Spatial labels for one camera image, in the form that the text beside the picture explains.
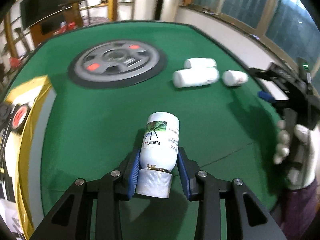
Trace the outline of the white gloved right hand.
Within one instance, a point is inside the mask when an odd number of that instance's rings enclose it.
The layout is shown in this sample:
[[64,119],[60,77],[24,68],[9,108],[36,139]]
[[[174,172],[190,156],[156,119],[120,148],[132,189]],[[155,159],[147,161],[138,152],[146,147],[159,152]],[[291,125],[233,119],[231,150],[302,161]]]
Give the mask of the white gloved right hand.
[[280,165],[289,159],[289,170],[286,179],[291,190],[308,187],[316,179],[317,162],[319,158],[319,124],[313,130],[302,125],[296,125],[293,135],[286,130],[286,121],[277,123],[280,129],[273,162]]

